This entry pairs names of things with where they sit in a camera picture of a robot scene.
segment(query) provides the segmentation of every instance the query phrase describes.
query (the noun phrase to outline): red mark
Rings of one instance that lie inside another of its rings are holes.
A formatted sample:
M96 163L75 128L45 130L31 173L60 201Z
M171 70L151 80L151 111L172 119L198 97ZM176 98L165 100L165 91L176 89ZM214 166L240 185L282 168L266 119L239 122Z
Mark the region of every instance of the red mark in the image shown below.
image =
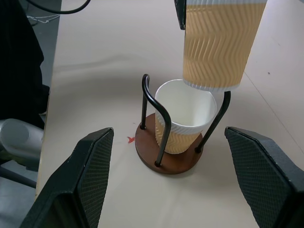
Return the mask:
M130 143L132 143L132 142L135 140L135 137L133 137L133 138L128 137L128 139L129 139L129 142L128 142L128 143L130 144Z

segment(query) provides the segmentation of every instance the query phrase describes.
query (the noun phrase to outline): floor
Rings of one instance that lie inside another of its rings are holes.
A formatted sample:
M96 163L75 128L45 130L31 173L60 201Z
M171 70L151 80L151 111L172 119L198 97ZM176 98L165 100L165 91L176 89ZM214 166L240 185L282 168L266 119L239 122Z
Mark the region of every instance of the floor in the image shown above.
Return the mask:
M20 2L28 16L42 17L52 15L28 5L25 0L20 0ZM61 0L39 0L36 2L55 10L60 9L61 6ZM51 84L58 25L59 19L55 19L46 24L38 23L33 27L45 57L41 70L43 83L48 86ZM37 181L37 172L28 171L14 161L7 162L2 167ZM34 197L35 189L0 178L0 227L19 227L33 205Z

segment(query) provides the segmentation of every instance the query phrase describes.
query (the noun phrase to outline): white paper cup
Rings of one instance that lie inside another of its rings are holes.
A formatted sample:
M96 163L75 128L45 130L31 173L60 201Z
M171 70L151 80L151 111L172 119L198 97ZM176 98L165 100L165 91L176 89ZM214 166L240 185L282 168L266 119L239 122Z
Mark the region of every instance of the white paper cup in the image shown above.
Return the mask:
M185 152L209 124L217 111L213 95L184 84L176 79L163 84L155 99L168 111L171 117L171 131L165 148L167 153ZM160 145L165 127L162 115L155 112L155 136Z

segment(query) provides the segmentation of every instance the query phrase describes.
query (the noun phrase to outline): black metal rod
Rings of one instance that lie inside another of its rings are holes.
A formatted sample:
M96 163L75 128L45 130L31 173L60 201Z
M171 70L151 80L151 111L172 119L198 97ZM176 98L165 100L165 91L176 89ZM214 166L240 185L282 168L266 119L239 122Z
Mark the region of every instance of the black metal rod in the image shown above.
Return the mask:
M20 184L24 184L26 186L32 187L32 188L36 188L36 182L34 182L31 179L28 179L24 176L21 176L19 174L16 174L10 170L7 170L3 167L0 167L0 177L3 177L5 179L20 183Z
M202 151L202 149L203 149L204 145L206 144L207 140L209 139L209 137L213 133L214 129L217 127L218 123L220 122L220 120L224 116L225 112L227 111L227 109L229 107L229 104L230 104L230 100L231 100L231 92L226 91L225 94L224 94L223 104L222 104L217 116L213 120L210 128L207 130L206 134L204 135L204 138L202 139L202 141L200 142L198 147L195 148L196 153L200 153Z
M147 100L150 102L150 104L152 104L152 106L162 115L164 121L165 121L165 129L163 131L163 135L162 135L162 139L161 139L161 145L160 145L160 152L158 153L155 165L157 167L161 166L161 162L162 162L162 157L163 154L165 152L165 148L168 142L168 138L169 138L169 134L170 134L170 130L171 130L171 118L169 113L167 112L167 110L157 101L154 99L154 97L150 94L149 92L149 81L150 81L150 76L145 74L142 77L142 91L143 91L143 96L146 98L146 101L144 102L144 100L142 101L142 115L144 114L144 118L142 116L142 125L141 125L141 129L142 126L145 127L145 125L143 125L143 122L145 123L145 116L146 116L146 111L147 111Z
M149 77L149 75L147 75L147 76L148 76L147 77L147 88L149 89L150 77ZM140 129L144 130L144 129L146 129L147 98L144 94L142 95L142 98L143 98L142 99L142 105L143 105L142 106L142 124L140 126Z

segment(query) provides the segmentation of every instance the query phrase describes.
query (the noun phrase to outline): black cable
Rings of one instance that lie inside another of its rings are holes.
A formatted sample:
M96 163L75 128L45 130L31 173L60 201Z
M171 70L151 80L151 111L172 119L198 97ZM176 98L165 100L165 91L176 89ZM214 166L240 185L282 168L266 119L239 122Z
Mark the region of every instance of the black cable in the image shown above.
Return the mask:
M72 14L72 13L77 13L77 12L83 10L90 3L91 0L86 0L86 2L81 7L77 8L77 9L73 9L73 10L68 10L68 11L60 11L60 10L58 11L58 10L48 9L48 8L45 8L43 6L40 6L40 5L32 2L31 0L25 0L25 1L27 1L28 3L32 4L33 6L39 8L39 9L42 9L42 10L50 12L50 13L55 13L55 14Z

